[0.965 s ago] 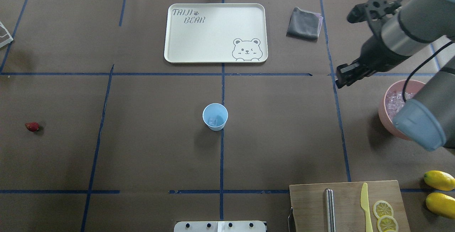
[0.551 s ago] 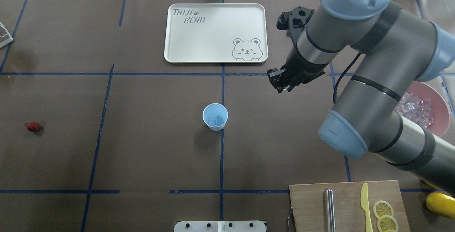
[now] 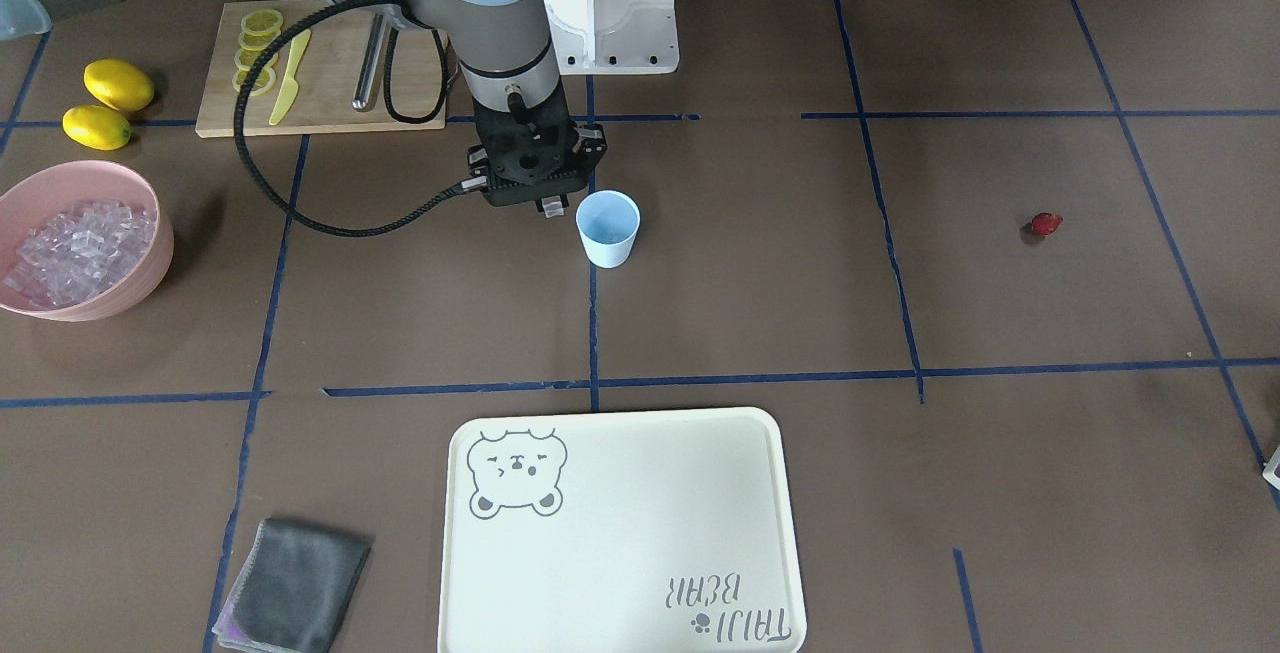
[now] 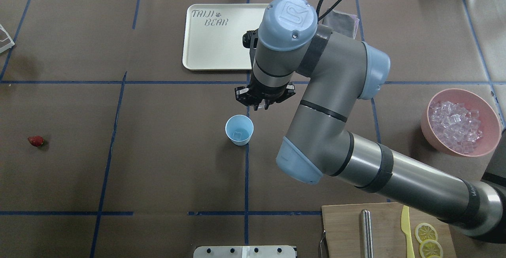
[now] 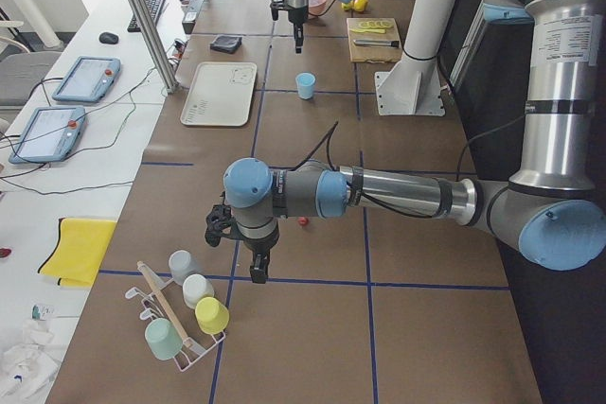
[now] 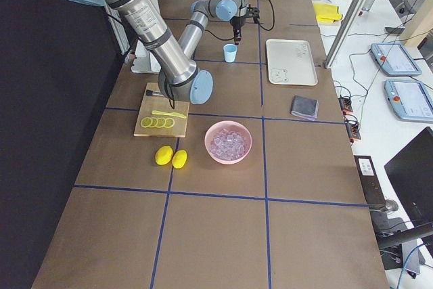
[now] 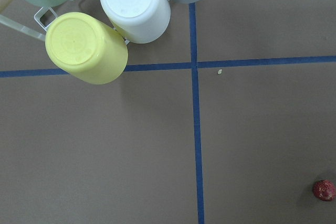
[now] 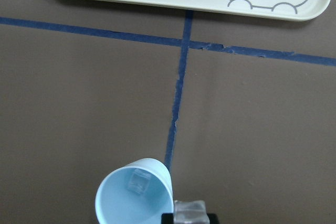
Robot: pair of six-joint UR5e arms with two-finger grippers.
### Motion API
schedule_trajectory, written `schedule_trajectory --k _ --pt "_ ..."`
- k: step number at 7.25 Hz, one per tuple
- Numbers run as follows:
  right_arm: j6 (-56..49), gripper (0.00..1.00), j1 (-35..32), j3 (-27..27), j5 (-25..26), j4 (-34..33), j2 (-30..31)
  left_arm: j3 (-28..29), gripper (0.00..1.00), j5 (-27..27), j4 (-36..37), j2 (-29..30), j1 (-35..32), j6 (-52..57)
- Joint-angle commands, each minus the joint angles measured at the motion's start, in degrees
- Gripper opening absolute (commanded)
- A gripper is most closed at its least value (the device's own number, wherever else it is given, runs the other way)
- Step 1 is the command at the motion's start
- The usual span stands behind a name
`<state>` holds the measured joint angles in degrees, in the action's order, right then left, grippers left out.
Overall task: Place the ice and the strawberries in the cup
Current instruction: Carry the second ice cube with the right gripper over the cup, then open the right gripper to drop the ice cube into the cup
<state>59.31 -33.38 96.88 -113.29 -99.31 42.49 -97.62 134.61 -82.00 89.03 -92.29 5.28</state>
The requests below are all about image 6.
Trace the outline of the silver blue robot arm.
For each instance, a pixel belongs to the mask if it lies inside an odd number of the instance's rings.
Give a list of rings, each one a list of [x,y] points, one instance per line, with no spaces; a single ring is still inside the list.
[[[159,86],[173,101],[203,104],[212,94],[211,73],[191,59],[207,26],[208,18],[194,12],[181,38],[176,40],[151,0],[70,0],[85,5],[109,5],[118,11],[159,62]]]
[[[179,39],[183,53],[191,58],[211,19],[229,22],[233,28],[233,42],[239,45],[242,27],[252,18],[259,23],[259,10],[248,0],[198,0],[191,5],[192,16]]]

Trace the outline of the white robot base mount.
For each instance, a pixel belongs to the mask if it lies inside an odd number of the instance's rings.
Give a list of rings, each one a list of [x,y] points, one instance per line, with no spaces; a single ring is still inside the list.
[[[131,71],[137,74],[158,74],[160,70],[161,66],[155,56],[144,47],[141,41],[138,41]]]

